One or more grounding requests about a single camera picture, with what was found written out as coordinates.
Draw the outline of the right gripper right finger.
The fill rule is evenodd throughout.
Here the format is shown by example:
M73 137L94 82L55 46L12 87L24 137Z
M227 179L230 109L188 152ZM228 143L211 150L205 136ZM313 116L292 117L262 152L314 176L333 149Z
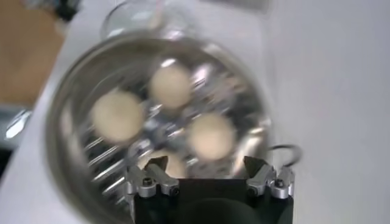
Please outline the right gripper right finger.
M245 156L243 161L249 176L246 187L250 197L260 197L266 189L270 190L272 197L281 200L294 195L295 174L290 167L283 166L277 173L274 167L263 159Z

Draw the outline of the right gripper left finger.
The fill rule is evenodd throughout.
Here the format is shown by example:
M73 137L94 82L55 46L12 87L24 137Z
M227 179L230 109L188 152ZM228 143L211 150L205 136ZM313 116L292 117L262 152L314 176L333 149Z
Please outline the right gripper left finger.
M179 180L170 177L166 172L168 156L150 159L143 169L137 165L128 166L125 178L124 192L127 195L138 194L141 198L151 198L160 192L169 197L179 195Z

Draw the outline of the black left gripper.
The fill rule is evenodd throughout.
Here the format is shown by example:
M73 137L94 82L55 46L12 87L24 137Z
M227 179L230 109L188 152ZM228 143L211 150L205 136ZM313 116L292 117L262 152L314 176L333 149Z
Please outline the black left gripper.
M56 15L64 21L71 21L79 11L80 2L81 0L58 0Z

